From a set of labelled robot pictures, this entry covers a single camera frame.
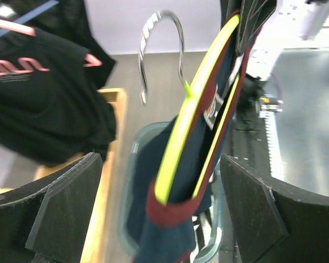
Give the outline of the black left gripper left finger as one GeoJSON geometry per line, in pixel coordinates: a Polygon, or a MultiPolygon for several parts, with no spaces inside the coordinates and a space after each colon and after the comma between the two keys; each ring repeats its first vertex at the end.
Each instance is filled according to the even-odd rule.
{"type": "Polygon", "coordinates": [[[79,262],[103,162],[89,153],[0,194],[0,262],[79,262]]]}

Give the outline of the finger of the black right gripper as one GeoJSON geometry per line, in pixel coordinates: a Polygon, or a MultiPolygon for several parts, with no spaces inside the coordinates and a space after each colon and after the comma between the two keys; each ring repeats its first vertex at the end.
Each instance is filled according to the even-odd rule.
{"type": "Polygon", "coordinates": [[[242,0],[220,0],[221,22],[226,22],[230,15],[241,8],[242,0]]]}
{"type": "Polygon", "coordinates": [[[237,33],[236,54],[242,55],[251,38],[271,17],[277,0],[243,0],[240,9],[240,22],[237,33]]]}

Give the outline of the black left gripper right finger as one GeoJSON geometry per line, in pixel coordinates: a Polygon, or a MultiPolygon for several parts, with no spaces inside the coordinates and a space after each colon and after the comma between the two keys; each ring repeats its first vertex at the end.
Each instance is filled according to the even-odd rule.
{"type": "Polygon", "coordinates": [[[243,262],[329,262],[329,197],[228,155],[220,169],[243,262]]]}

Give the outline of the striped tank top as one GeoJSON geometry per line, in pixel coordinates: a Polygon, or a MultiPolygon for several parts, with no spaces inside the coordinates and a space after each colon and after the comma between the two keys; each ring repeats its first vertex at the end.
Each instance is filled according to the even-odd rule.
{"type": "Polygon", "coordinates": [[[199,252],[208,247],[211,233],[212,233],[212,214],[213,214],[213,205],[214,205],[214,194],[212,192],[212,183],[214,181],[214,175],[210,177],[208,186],[206,188],[205,196],[206,200],[211,201],[209,206],[204,207],[204,211],[201,212],[198,216],[193,216],[192,221],[194,224],[195,231],[195,241],[196,247],[194,251],[191,252],[189,257],[189,262],[194,262],[199,252]]]}

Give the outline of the neon yellow hanger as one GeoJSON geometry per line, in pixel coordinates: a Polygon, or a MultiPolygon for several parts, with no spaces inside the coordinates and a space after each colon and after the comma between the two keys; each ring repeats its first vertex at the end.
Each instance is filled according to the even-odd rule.
{"type": "Polygon", "coordinates": [[[145,105],[148,102],[148,83],[144,69],[144,55],[146,45],[150,38],[151,31],[154,29],[155,25],[164,19],[170,19],[172,22],[174,22],[178,31],[178,75],[186,91],[186,97],[183,101],[177,116],[177,120],[173,126],[172,133],[169,137],[154,186],[156,199],[163,205],[166,205],[168,202],[168,197],[173,185],[173,180],[177,171],[180,156],[182,154],[186,140],[190,134],[190,129],[195,126],[195,122],[197,121],[195,115],[200,115],[199,104],[204,96],[211,91],[209,88],[206,88],[206,85],[209,79],[213,77],[214,67],[218,63],[222,50],[231,37],[231,34],[238,27],[240,22],[239,14],[239,10],[236,10],[231,14],[228,22],[225,23],[207,50],[207,53],[204,56],[199,68],[197,69],[191,84],[187,82],[183,75],[184,33],[179,18],[172,11],[163,10],[157,13],[153,13],[152,16],[146,21],[142,29],[138,53],[138,69],[141,80],[141,103],[145,105]]]}

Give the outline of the navy maroon-trim tank top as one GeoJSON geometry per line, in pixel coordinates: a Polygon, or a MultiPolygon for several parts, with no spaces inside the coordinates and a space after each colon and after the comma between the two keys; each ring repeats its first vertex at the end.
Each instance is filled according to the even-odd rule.
{"type": "Polygon", "coordinates": [[[206,200],[206,188],[236,109],[230,116],[224,107],[225,102],[232,102],[242,64],[242,58],[223,64],[229,43],[206,85],[211,91],[199,104],[200,115],[195,115],[197,121],[180,156],[166,205],[157,201],[154,186],[177,116],[139,152],[126,224],[138,245],[134,262],[182,262],[196,247],[192,217],[211,202],[206,200]]]}

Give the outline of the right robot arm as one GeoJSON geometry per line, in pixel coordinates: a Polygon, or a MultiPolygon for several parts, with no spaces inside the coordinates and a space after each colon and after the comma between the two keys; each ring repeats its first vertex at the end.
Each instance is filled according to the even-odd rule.
{"type": "Polygon", "coordinates": [[[220,1],[220,9],[222,26],[239,15],[223,63],[242,58],[232,102],[224,104],[231,116],[243,81],[265,82],[287,41],[315,37],[329,15],[329,1],[220,1]]]}

